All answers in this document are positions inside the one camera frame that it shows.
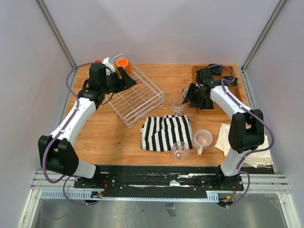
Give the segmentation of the small pink mug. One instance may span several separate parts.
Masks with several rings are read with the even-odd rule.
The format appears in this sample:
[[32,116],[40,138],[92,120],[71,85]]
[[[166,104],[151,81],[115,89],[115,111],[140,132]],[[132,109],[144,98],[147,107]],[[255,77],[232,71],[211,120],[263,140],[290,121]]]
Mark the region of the small pink mug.
[[188,93],[188,89],[182,89],[183,99],[186,97],[187,93]]

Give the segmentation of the orange mug black handle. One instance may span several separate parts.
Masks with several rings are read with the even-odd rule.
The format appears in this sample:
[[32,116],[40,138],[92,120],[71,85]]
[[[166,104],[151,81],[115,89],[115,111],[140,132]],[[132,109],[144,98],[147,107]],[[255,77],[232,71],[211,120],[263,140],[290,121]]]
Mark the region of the orange mug black handle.
[[130,67],[130,62],[126,58],[120,58],[116,61],[116,68],[118,69],[119,67],[122,67],[125,72],[130,75],[132,73],[131,67]]

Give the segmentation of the light green mug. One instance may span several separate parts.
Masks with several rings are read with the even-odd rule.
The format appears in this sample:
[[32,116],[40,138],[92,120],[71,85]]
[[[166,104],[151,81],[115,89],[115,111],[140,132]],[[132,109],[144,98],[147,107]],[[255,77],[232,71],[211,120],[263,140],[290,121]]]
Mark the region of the light green mug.
[[111,73],[116,73],[117,72],[116,66],[113,63],[109,64],[109,68],[111,70]]

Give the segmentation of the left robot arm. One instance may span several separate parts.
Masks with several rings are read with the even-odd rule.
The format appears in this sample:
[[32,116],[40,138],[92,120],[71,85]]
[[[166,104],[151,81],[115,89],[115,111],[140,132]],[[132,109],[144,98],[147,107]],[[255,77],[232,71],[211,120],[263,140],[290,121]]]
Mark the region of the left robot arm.
[[47,171],[62,174],[63,177],[85,178],[91,188],[101,184],[100,168],[81,161],[73,145],[90,116],[106,103],[106,95],[117,94],[137,84],[121,66],[114,69],[100,61],[88,65],[88,78],[78,94],[72,93],[76,101],[68,115],[49,136],[43,135],[38,140],[41,168],[50,183],[56,183],[56,180],[50,179]]

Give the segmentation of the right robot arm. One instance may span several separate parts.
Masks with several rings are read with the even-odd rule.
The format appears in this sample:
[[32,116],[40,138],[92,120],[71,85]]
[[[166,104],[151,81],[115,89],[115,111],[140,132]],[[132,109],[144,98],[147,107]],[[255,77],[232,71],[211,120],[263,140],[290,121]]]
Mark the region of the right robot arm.
[[190,102],[192,107],[199,109],[216,103],[231,120],[230,149],[211,181],[220,190],[226,190],[239,183],[240,167],[245,158],[257,152],[258,146],[264,143],[264,117],[261,110],[253,110],[231,93],[227,84],[233,83],[235,77],[214,79],[212,70],[217,67],[222,66],[213,64],[196,71],[196,82],[190,84],[183,102]]

